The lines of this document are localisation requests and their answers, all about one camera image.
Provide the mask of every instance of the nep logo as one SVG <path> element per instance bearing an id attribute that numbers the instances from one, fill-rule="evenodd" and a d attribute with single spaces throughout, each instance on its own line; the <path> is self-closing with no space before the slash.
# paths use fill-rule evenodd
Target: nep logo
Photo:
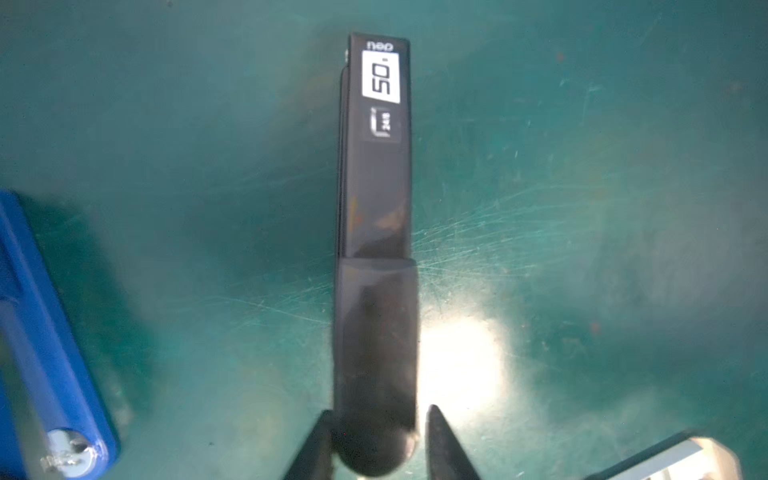
<path id="1" fill-rule="evenodd" d="M 366 43 L 366 48 L 375 51 L 392 51 L 395 49 L 395 45 L 381 41 L 369 41 Z"/>

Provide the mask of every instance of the blue handle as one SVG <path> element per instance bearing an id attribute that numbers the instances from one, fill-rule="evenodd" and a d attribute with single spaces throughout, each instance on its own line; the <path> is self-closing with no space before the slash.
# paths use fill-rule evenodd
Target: blue handle
<path id="1" fill-rule="evenodd" d="M 46 432 L 82 434 L 95 452 L 93 480 L 117 443 L 16 196 L 0 190 L 0 325 Z"/>

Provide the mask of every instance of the small label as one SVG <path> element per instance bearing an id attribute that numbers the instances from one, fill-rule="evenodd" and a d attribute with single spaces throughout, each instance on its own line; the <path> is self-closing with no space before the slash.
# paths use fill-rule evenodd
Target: small label
<path id="1" fill-rule="evenodd" d="M 398 118 L 398 108 L 389 108 L 383 105 L 366 108 L 368 115 L 368 128 L 363 138 L 368 141 L 385 141 L 400 143 L 402 125 Z"/>
<path id="2" fill-rule="evenodd" d="M 392 136 L 392 112 L 388 108 L 371 107 L 371 133 L 377 138 Z"/>
<path id="3" fill-rule="evenodd" d="M 400 55 L 362 51 L 362 96 L 400 103 Z"/>

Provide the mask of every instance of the black stapler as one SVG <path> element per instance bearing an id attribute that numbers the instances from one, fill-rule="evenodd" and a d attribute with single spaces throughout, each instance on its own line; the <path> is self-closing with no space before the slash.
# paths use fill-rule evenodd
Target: black stapler
<path id="1" fill-rule="evenodd" d="M 386 475 L 408 460 L 419 438 L 410 107 L 408 41 L 351 34 L 339 118 L 333 410 L 320 414 L 285 480 L 331 480 L 334 453 L 360 475 Z M 425 437 L 430 480 L 480 480 L 437 406 L 429 407 Z M 694 477 L 675 472 L 691 468 L 695 475 L 718 468 L 711 478 L 719 480 L 740 476 L 726 449 L 683 434 L 588 480 L 688 480 Z"/>

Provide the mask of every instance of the scratch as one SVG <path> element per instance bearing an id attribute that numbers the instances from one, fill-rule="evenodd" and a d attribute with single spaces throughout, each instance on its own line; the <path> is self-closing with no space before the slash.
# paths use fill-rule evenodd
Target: scratch
<path id="1" fill-rule="evenodd" d="M 330 322 L 326 322 L 326 321 L 318 320 L 318 319 L 314 319 L 314 318 L 309 318 L 308 316 L 296 315 L 295 313 L 287 312 L 285 310 L 280 310 L 280 309 L 274 308 L 272 306 L 264 305 L 263 301 L 259 302 L 259 303 L 255 303 L 255 302 L 249 302 L 248 300 L 242 300 L 242 299 L 239 299 L 239 298 L 233 298 L 233 297 L 229 297 L 229 296 L 215 296 L 214 298 L 218 298 L 219 300 L 226 300 L 226 301 L 229 301 L 229 302 L 235 302 L 235 303 L 245 303 L 246 305 L 256 306 L 256 307 L 259 307 L 259 308 L 262 308 L 262 309 L 265 309 L 265 310 L 269 310 L 270 312 L 282 313 L 283 315 L 292 316 L 293 318 L 297 318 L 297 319 L 301 319 L 301 320 L 306 320 L 308 322 L 320 323 L 320 324 L 323 324 L 323 325 L 330 325 Z"/>
<path id="2" fill-rule="evenodd" d="M 587 91 L 584 93 L 584 107 L 581 109 L 581 125 L 584 124 L 584 119 L 587 117 L 587 105 L 589 104 L 589 94 L 592 94 L 596 91 L 600 91 L 603 89 L 602 85 L 596 85 L 592 82 L 589 82 L 589 86 L 587 87 Z"/>
<path id="3" fill-rule="evenodd" d="M 659 12 L 659 15 L 656 15 L 656 18 L 654 18 L 654 21 L 650 24 L 650 27 L 648 27 L 643 36 L 640 38 L 640 41 L 637 43 L 638 47 L 645 42 L 645 39 L 648 38 L 648 35 L 650 35 L 654 28 L 656 28 L 656 24 L 659 23 L 659 20 L 661 20 L 661 12 Z"/>

